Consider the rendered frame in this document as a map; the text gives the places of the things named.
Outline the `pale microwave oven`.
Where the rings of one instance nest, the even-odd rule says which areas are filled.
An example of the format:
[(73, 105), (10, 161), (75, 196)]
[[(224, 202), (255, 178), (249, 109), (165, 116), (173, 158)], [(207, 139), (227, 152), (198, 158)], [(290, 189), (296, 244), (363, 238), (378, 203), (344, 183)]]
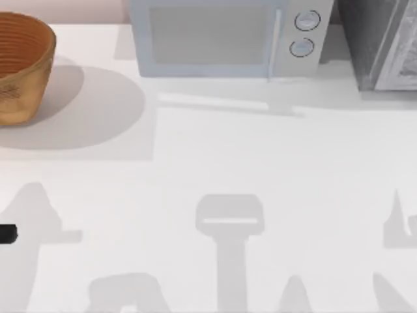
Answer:
[[(334, 0), (286, 0), (287, 6), (281, 15), (280, 36), (274, 64), (275, 78), (306, 77), (313, 74), (321, 58)], [(315, 10), (321, 16), (321, 22), (312, 31), (300, 31), (295, 27), (298, 13)], [(297, 58), (291, 55), (289, 46), (292, 42), (311, 39), (315, 44), (312, 54)]]

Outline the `grey cabinet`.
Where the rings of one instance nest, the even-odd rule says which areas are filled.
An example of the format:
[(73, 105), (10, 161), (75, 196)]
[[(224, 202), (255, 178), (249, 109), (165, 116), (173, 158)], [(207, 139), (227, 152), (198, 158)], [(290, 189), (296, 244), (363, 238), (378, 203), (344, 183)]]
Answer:
[(361, 91), (417, 91), (417, 0), (338, 0)]

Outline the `round microwave knob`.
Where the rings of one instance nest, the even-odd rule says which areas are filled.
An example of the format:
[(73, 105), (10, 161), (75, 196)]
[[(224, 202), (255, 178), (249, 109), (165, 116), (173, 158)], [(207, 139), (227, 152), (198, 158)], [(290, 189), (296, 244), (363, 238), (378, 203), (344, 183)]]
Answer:
[(298, 13), (295, 18), (295, 27), (300, 31), (312, 31), (321, 22), (320, 14), (315, 10)]
[(289, 51), (291, 55), (297, 58), (309, 56), (313, 53), (314, 49), (315, 44), (309, 38), (303, 38), (302, 40), (294, 41), (289, 46)]

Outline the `brown woven basket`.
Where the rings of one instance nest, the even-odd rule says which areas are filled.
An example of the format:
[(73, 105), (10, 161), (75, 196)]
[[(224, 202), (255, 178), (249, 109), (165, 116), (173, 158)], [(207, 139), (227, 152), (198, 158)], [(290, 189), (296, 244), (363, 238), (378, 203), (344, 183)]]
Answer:
[(57, 37), (38, 18), (0, 11), (0, 127), (37, 113), (55, 57)]

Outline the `pale microwave door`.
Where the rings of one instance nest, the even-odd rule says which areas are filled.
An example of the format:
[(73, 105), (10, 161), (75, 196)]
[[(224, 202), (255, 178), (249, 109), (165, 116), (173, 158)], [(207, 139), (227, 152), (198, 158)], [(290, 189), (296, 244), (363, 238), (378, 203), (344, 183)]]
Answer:
[(129, 0), (146, 78), (267, 78), (277, 10), (286, 0)]

